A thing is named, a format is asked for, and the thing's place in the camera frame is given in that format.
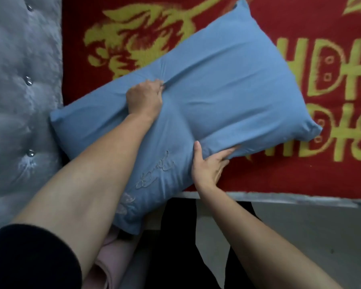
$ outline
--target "red fabric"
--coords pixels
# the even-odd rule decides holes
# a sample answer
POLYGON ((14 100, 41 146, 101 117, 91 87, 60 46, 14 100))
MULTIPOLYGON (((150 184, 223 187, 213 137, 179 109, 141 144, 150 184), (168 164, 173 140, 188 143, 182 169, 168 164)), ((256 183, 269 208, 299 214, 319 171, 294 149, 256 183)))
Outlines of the red fabric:
MULTIPOLYGON (((63 0, 65 103, 144 66, 229 11, 235 1, 63 0), (116 9, 121 9, 116 14, 120 20, 102 12, 116 9), (98 28, 118 26, 86 46, 84 37, 96 23, 98 28), (165 42, 159 43, 163 36, 165 42), (106 44, 109 57, 101 53, 101 58, 97 48, 106 44), (98 67, 89 63, 89 55, 98 67), (117 70, 111 70, 110 57, 117 70)), ((302 77, 298 80, 308 109, 324 131, 308 146, 295 142, 292 149, 280 145, 274 152, 233 159, 220 186, 226 191, 361 198, 361 0, 249 1, 260 27, 275 44, 279 40, 280 50, 286 45, 285 58, 302 77)))

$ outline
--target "gray velvet headboard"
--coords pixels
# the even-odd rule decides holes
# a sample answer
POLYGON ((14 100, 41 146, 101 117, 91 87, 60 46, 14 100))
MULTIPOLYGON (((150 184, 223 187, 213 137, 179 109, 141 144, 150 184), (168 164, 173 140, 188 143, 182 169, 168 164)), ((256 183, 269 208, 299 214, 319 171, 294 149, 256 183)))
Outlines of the gray velvet headboard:
POLYGON ((0 0, 0 227, 61 167, 62 0, 0 0))

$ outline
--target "black sleeve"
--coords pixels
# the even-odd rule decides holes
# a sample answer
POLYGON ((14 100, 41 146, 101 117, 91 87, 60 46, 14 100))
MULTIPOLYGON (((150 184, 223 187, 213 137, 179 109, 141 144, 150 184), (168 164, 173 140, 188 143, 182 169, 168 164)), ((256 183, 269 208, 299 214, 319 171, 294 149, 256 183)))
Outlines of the black sleeve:
POLYGON ((72 250, 53 233, 32 225, 0 229, 0 289, 80 289, 82 271, 72 250))

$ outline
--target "person's left arm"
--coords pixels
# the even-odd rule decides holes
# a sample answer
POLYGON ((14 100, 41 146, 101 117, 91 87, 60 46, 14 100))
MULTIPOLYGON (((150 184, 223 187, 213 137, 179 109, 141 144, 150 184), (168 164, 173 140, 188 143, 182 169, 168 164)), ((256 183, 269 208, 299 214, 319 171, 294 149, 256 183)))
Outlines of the person's left arm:
POLYGON ((12 223, 35 225, 62 239, 85 278, 111 226, 143 137, 159 115, 162 81, 126 94, 129 115, 62 168, 12 223))

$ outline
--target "leg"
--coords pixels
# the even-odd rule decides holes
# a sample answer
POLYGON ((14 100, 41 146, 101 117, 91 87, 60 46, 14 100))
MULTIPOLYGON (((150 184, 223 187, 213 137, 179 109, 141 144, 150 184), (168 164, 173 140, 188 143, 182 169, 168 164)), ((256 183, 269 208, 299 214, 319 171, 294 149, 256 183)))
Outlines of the leg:
MULTIPOLYGON (((238 204, 240 204, 249 213, 257 217, 257 215, 255 215, 251 202, 238 202, 238 204)), ((255 286, 246 274, 246 271, 243 269, 241 262, 237 258, 232 248, 230 248, 229 256, 227 257, 225 274, 225 289, 255 289, 255 286)))
POLYGON ((145 287, 219 288, 195 245, 197 209, 194 199, 170 199, 163 213, 145 287))

